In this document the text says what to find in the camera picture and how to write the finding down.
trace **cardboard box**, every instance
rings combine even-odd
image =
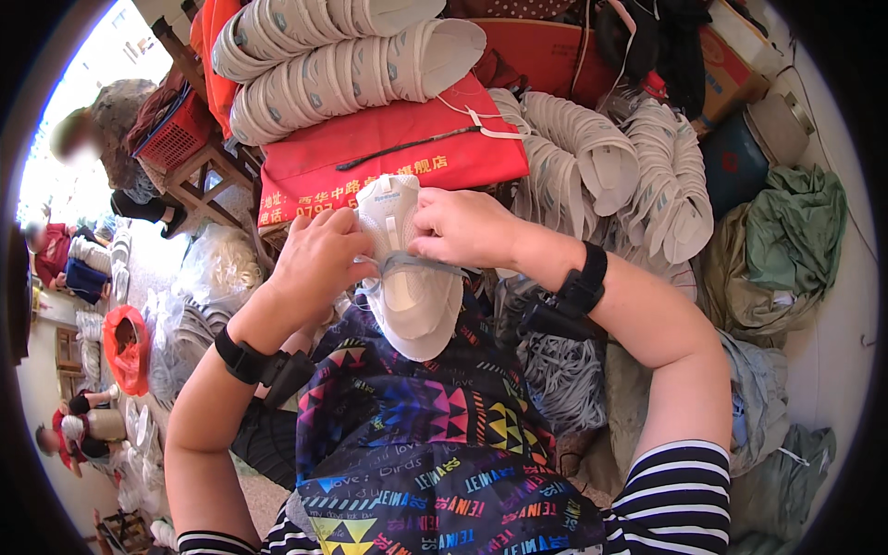
[[[704,134],[743,106],[761,100],[771,83],[708,25],[700,28],[700,44],[706,68],[706,100],[703,114],[693,121],[693,126],[698,134]]]

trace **black stick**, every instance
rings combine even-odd
[[[403,150],[405,148],[415,147],[416,145],[422,145],[424,143],[431,143],[434,140],[446,139],[447,137],[453,137],[454,135],[461,135],[463,133],[469,133],[472,131],[481,131],[480,125],[473,125],[472,127],[463,127],[462,129],[457,129],[455,131],[448,131],[447,133],[441,133],[440,135],[433,135],[428,139],[419,139],[410,143],[404,143],[403,145],[398,145],[396,147],[386,148],[385,150],[380,150],[379,152],[375,152],[372,155],[366,155],[357,160],[352,160],[351,162],[340,163],[337,164],[337,171],[345,171],[350,170],[351,168],[355,168],[365,163],[367,160],[372,160],[377,158],[378,156],[387,155],[392,152],[398,152],[399,150]]]

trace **light blue shoelace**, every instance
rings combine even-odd
[[[431,268],[432,270],[441,270],[442,272],[447,272],[448,274],[456,274],[462,277],[469,277],[469,274],[464,272],[462,268],[458,268],[450,264],[444,264],[443,262],[438,262],[437,260],[420,258],[418,256],[407,253],[405,250],[392,250],[387,255],[385,255],[382,260],[379,261],[379,280],[373,285],[373,287],[356,289],[354,291],[355,295],[373,295],[374,293],[376,293],[379,288],[382,287],[382,278],[385,277],[385,274],[392,270],[395,266],[423,266],[426,268]],[[468,269],[475,273],[480,272],[480,270],[476,268]]]

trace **striped shirt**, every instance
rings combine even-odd
[[[707,441],[674,441],[647,451],[632,465],[626,486],[605,521],[606,555],[685,553],[719,555],[727,551],[727,453]],[[185,532],[180,555],[322,555],[320,545],[278,512],[260,551],[218,532]]]

